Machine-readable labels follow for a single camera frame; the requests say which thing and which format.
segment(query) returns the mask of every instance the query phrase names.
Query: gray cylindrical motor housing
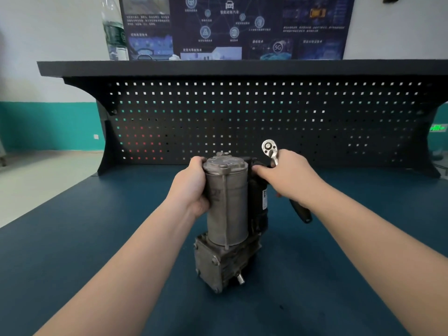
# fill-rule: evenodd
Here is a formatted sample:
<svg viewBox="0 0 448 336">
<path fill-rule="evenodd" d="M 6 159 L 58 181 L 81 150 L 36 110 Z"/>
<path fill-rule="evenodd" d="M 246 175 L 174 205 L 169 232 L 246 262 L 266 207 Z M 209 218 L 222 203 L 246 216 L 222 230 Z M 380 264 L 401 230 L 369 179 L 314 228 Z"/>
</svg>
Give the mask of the gray cylindrical motor housing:
<svg viewBox="0 0 448 336">
<path fill-rule="evenodd" d="M 203 169 L 210 200 L 207 214 L 208 238 L 225 246 L 246 240 L 247 226 L 247 163 L 231 155 L 209 158 Z"/>
</svg>

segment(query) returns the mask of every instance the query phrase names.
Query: dark blue poster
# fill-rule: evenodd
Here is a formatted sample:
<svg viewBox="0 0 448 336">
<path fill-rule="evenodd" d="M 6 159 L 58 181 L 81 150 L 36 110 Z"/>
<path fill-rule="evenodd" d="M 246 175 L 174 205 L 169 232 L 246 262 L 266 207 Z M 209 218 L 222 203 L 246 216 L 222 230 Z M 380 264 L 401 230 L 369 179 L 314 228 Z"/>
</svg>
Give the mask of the dark blue poster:
<svg viewBox="0 0 448 336">
<path fill-rule="evenodd" d="M 120 0 L 131 60 L 339 60 L 354 0 Z"/>
</svg>

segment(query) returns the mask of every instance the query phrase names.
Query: white wall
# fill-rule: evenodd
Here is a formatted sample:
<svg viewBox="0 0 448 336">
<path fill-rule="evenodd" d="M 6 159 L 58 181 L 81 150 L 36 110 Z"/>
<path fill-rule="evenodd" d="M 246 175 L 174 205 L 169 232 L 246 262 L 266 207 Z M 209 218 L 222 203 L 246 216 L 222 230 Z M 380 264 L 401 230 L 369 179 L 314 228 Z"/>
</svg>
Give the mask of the white wall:
<svg viewBox="0 0 448 336">
<path fill-rule="evenodd" d="M 2 0 L 0 101 L 93 98 L 37 60 L 107 60 L 101 0 Z M 448 0 L 355 0 L 345 59 L 448 59 Z"/>
</svg>

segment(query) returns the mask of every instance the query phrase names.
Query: exit sign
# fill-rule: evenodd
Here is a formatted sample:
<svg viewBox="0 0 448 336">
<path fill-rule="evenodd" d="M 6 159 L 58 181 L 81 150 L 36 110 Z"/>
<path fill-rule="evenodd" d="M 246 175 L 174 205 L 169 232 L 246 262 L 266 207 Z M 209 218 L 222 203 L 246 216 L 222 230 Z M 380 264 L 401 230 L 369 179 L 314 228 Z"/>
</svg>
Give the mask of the exit sign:
<svg viewBox="0 0 448 336">
<path fill-rule="evenodd" d="M 448 124 L 434 124 L 429 129 L 430 132 L 446 132 Z"/>
</svg>

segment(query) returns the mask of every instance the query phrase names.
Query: white label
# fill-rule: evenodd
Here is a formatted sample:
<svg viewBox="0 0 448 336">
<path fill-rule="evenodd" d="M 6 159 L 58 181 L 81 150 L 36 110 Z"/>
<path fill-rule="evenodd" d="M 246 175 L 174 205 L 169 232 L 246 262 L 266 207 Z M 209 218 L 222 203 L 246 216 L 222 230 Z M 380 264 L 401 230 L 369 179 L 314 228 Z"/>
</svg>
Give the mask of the white label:
<svg viewBox="0 0 448 336">
<path fill-rule="evenodd" d="M 267 208 L 267 191 L 263 190 L 263 210 Z"/>
</svg>

